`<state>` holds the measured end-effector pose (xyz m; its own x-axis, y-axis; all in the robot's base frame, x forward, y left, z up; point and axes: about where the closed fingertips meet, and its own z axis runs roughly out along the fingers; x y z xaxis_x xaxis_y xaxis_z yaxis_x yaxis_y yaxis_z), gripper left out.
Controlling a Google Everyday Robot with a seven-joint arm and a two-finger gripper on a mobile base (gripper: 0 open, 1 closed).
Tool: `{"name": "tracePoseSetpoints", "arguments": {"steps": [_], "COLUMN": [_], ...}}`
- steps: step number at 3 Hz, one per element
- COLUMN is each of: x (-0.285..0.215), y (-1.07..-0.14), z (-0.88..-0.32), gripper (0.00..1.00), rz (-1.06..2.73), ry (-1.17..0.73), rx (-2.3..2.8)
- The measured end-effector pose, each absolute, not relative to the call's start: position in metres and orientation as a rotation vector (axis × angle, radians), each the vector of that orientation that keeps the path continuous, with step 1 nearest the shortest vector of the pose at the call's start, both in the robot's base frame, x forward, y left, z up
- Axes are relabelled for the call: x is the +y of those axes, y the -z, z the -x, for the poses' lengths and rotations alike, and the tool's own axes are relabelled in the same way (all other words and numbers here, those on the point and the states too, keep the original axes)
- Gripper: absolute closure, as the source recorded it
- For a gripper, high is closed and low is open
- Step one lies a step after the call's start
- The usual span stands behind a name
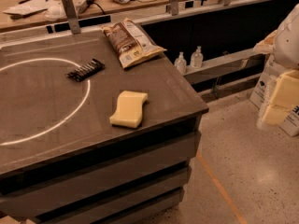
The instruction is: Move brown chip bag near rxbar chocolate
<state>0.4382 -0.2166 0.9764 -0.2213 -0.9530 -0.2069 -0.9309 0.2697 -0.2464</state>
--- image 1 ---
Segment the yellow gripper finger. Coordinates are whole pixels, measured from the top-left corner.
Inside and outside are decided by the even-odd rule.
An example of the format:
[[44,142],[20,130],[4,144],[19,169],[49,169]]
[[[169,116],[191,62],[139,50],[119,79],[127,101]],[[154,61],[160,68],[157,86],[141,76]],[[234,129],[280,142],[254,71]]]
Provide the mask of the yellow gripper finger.
[[268,106],[263,114],[262,121],[269,125],[279,125],[290,114],[290,110],[279,106]]
[[293,110],[299,105],[299,71],[291,70],[278,77],[277,85],[270,99],[271,106]]

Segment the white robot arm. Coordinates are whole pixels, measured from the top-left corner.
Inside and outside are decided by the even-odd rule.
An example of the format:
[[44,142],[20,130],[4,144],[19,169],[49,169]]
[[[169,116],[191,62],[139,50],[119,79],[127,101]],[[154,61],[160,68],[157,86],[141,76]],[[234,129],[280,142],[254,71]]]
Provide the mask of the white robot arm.
[[299,105],[299,4],[253,50],[272,55],[274,64],[284,68],[279,76],[272,75],[266,82],[258,117],[260,128],[280,125]]

